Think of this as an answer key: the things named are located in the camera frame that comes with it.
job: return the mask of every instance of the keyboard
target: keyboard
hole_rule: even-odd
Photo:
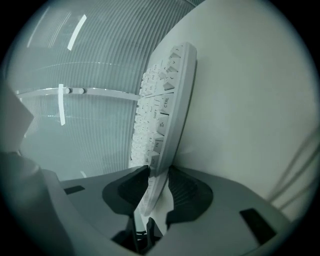
[[[140,204],[148,216],[167,181],[184,127],[196,71],[197,50],[184,42],[149,64],[142,76],[129,167],[150,167],[149,186]]]

